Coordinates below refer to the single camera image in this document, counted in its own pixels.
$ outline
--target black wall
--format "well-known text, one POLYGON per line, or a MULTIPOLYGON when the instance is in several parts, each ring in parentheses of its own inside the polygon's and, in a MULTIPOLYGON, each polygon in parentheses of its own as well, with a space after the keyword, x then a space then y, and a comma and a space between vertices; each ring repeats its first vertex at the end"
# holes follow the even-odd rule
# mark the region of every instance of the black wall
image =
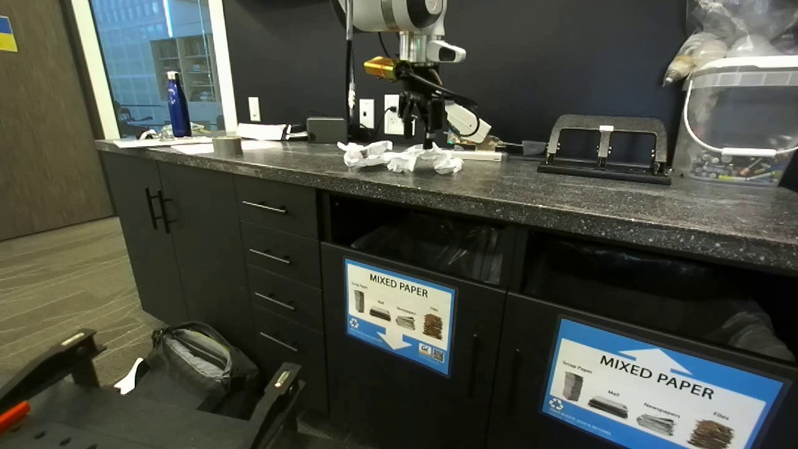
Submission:
MULTIPOLYGON (((239 118, 262 98, 264 123, 345 114, 345 27, 329 0, 237 0, 233 5, 239 118)), ((446 41, 470 61, 442 71, 495 134, 546 139, 555 119, 578 114, 659 118, 677 139, 681 91, 661 87, 686 37, 684 0, 451 0, 446 41)), ((379 52, 358 37, 358 64, 379 52)), ((360 96, 399 84, 358 74, 360 96)))

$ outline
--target glass window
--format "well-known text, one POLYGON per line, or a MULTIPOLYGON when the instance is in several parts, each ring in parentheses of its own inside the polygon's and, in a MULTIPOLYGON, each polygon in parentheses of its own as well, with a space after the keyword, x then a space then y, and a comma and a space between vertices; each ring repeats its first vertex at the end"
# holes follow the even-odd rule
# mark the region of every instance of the glass window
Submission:
POLYGON ((207 0, 93 0, 119 137, 171 124, 167 71, 177 71, 189 118, 222 131, 207 0))

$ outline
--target red object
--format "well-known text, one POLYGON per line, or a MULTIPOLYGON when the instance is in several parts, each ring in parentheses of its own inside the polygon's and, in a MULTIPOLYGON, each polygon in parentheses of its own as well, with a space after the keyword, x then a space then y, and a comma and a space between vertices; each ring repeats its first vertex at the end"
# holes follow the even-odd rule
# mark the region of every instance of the red object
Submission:
POLYGON ((31 414, 31 402, 20 402, 0 414, 0 434, 10 432, 18 421, 31 414))

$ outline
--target floor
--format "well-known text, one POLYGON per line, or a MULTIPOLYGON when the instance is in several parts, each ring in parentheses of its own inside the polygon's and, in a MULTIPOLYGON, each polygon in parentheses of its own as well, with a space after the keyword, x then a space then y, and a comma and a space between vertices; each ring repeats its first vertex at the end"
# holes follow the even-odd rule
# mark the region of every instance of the floor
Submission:
POLYGON ((151 350, 153 318, 141 311, 118 219, 0 243, 0 380, 75 329, 108 346, 103 384, 116 384, 151 350))

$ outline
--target granite countertop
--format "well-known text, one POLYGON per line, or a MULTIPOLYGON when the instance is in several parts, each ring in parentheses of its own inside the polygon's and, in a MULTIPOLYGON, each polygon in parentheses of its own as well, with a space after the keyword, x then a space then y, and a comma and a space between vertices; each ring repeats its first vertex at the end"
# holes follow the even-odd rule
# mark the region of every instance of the granite countertop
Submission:
POLYGON ((798 274, 798 192, 784 188, 542 174, 526 158, 470 159, 455 178, 394 174, 350 170, 335 146, 307 142, 274 142, 239 158, 118 151, 112 142, 97 151, 798 274))

